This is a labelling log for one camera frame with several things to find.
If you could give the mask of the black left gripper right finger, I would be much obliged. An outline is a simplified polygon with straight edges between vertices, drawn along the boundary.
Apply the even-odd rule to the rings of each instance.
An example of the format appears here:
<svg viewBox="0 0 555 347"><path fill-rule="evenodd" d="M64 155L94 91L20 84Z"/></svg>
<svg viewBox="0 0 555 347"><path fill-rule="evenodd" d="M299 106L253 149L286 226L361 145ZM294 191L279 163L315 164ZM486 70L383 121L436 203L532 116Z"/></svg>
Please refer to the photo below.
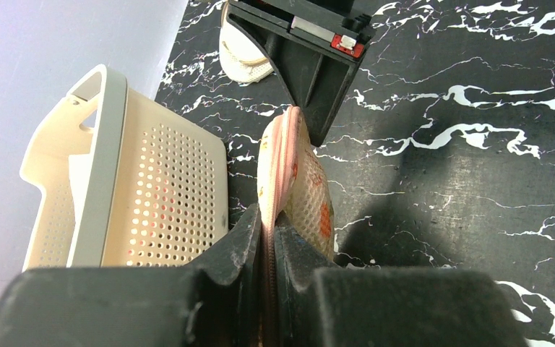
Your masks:
<svg viewBox="0 0 555 347"><path fill-rule="evenodd" d="M279 346L524 346L499 286L484 273L432 267L348 269L286 215L275 224Z"/></svg>

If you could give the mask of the round white embroidered laundry bag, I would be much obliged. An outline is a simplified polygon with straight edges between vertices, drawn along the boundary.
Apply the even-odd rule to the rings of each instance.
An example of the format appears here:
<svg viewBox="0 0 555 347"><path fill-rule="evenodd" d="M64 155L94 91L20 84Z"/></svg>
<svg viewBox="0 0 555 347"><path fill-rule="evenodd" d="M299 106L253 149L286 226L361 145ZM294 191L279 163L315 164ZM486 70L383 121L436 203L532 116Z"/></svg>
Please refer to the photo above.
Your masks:
<svg viewBox="0 0 555 347"><path fill-rule="evenodd" d="M254 43L227 21L229 5L230 1L224 1L220 16L220 65L226 76L239 84L259 82L274 69Z"/></svg>

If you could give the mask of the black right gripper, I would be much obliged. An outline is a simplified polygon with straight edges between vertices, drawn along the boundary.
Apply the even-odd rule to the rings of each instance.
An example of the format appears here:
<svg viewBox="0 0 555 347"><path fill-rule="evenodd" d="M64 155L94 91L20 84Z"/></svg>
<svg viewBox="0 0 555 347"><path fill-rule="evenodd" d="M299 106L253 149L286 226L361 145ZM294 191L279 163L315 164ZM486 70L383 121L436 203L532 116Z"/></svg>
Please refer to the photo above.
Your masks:
<svg viewBox="0 0 555 347"><path fill-rule="evenodd" d="M230 1L228 21L269 59L319 147L374 37L354 1Z"/></svg>

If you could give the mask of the cream perforated laundry basket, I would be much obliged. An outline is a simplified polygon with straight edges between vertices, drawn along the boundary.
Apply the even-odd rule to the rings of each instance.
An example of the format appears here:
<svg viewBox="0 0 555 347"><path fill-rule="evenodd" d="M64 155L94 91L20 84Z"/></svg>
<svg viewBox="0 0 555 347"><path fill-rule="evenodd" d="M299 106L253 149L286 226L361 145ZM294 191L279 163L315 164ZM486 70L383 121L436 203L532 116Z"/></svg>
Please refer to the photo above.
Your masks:
<svg viewBox="0 0 555 347"><path fill-rule="evenodd" d="M41 201L24 269L184 265L223 238L223 141L99 64L34 131L20 168Z"/></svg>

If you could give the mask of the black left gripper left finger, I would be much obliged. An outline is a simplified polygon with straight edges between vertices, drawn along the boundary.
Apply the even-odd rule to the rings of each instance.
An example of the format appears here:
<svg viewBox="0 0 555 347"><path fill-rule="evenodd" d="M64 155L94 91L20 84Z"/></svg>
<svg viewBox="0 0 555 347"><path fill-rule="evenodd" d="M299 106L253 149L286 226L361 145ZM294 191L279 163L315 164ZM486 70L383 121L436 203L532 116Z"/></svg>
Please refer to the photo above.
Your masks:
<svg viewBox="0 0 555 347"><path fill-rule="evenodd" d="M0 298L0 346L256 346L261 218L175 267L28 270Z"/></svg>

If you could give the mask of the floral mesh laundry bag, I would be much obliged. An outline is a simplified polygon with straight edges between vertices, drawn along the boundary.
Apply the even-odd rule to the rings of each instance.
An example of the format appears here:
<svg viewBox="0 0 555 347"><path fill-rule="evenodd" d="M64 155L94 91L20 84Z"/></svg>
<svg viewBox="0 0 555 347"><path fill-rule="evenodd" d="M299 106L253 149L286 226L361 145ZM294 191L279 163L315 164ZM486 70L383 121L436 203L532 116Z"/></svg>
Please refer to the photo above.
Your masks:
<svg viewBox="0 0 555 347"><path fill-rule="evenodd" d="M277 285L275 222L285 213L297 232L327 259L334 257L334 210L326 173L312 150L304 114L289 106L265 128L257 158L262 220L262 309L259 345L273 346Z"/></svg>

